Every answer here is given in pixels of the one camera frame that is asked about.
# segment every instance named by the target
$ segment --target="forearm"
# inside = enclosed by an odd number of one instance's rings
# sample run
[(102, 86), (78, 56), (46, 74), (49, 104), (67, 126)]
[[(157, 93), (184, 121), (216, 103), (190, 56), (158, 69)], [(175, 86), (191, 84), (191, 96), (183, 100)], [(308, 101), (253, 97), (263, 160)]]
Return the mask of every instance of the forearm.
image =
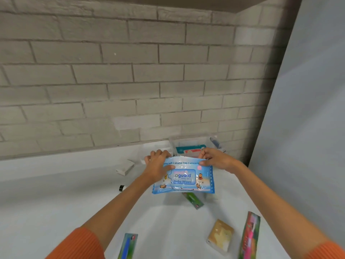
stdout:
[(122, 193), (83, 224), (83, 227), (88, 228), (98, 237), (104, 251), (128, 213), (150, 185), (148, 180), (141, 176), (138, 177)]
[(235, 175), (291, 258), (302, 258), (328, 238), (245, 165)]

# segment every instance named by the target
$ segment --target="blue baby wipes package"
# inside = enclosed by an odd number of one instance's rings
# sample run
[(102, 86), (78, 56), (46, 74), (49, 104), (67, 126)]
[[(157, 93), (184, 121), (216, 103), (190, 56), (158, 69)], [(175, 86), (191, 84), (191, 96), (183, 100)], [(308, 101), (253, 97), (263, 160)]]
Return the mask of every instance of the blue baby wipes package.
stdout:
[(194, 192), (215, 193), (213, 167), (201, 166), (204, 159), (175, 156), (167, 158), (164, 166), (175, 165), (164, 178), (153, 185), (152, 193)]

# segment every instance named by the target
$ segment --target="white wall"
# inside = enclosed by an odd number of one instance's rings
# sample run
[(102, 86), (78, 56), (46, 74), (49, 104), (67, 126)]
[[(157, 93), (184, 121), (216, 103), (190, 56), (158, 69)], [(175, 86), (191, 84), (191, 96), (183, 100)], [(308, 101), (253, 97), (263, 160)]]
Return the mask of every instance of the white wall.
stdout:
[(303, 0), (249, 167), (345, 248), (345, 0)]

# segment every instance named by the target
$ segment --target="gray brick wall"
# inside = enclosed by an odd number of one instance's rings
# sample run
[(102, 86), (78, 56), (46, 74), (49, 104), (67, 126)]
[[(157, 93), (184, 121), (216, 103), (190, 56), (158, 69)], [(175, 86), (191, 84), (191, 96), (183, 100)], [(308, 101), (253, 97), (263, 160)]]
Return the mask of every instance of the gray brick wall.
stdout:
[(297, 11), (0, 0), (0, 158), (211, 132), (246, 161)]

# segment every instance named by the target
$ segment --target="soap bar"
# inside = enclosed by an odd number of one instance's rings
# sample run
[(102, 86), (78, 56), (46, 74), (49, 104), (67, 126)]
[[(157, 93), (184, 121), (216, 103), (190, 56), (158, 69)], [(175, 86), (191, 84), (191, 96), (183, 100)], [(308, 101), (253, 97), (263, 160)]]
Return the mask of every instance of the soap bar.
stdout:
[(234, 229), (221, 220), (214, 224), (207, 243), (222, 255), (226, 255), (229, 249)]
[(133, 166), (134, 163), (132, 161), (126, 160), (123, 163), (116, 165), (115, 170), (118, 174), (126, 175)]

